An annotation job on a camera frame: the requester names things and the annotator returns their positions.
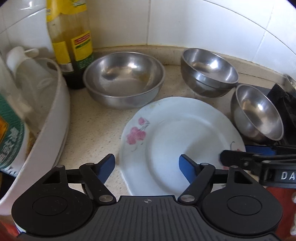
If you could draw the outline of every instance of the stainless steel bowl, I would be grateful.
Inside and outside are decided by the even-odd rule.
[[[229,91],[236,86],[239,78],[235,68],[225,59],[210,51],[197,48],[186,49],[183,52],[181,57],[181,72],[183,79],[190,88],[199,85],[200,82],[211,87],[212,93],[217,92],[217,96],[208,97],[221,96],[221,93],[218,94],[219,91],[214,89]]]
[[[83,82],[90,96],[112,108],[141,107],[159,92],[165,76],[155,58],[133,52],[108,54],[90,64]]]
[[[258,89],[239,85],[231,99],[231,114],[237,129],[259,144],[282,139],[284,126],[274,104]]]
[[[287,74],[285,75],[285,78],[286,78],[284,82],[285,91],[290,93],[296,98],[296,81]]]
[[[213,88],[196,79],[196,71],[181,59],[181,74],[185,83],[197,94],[205,97],[217,98],[226,95],[231,89]]]

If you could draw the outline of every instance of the white tile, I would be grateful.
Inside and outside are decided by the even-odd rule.
[[[12,47],[38,48],[40,57],[53,57],[54,52],[46,28],[46,9],[42,9],[7,29]]]
[[[290,76],[296,80],[296,68],[292,71],[292,73],[290,74]]]
[[[198,47],[252,60],[264,29],[202,0],[152,0],[148,44]]]
[[[205,0],[230,9],[266,28],[274,0]]]
[[[0,33],[5,30],[4,18],[3,18],[3,10],[0,8]]]
[[[87,2],[94,48],[146,44],[149,0]]]
[[[281,74],[291,74],[296,66],[296,55],[266,31],[253,62]]]
[[[6,54],[11,50],[11,45],[6,31],[0,33],[0,53],[3,59],[6,59]]]
[[[8,0],[2,6],[6,28],[46,7],[46,0]]]
[[[275,0],[267,31],[296,53],[296,9],[287,0]]]

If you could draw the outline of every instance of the pink flower pattern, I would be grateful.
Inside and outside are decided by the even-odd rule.
[[[131,131],[126,136],[126,142],[130,145],[134,145],[137,141],[143,141],[146,137],[146,132],[144,131],[146,127],[150,124],[150,122],[143,117],[138,119],[139,125],[141,125],[140,129],[136,126],[131,128]]]

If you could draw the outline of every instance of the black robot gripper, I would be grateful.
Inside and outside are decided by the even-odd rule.
[[[282,207],[238,166],[218,170],[186,155],[179,168],[190,183],[174,196],[121,196],[104,183],[114,155],[66,170],[58,165],[13,204],[12,217],[28,241],[249,240],[275,241]],[[84,193],[68,183],[80,183]],[[213,184],[224,188],[211,192]]]

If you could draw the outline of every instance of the white plate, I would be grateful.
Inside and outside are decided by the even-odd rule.
[[[175,195],[189,185],[179,156],[223,168],[223,150],[245,151],[230,120],[200,100],[169,97],[141,108],[125,126],[119,152],[121,174],[131,195]]]

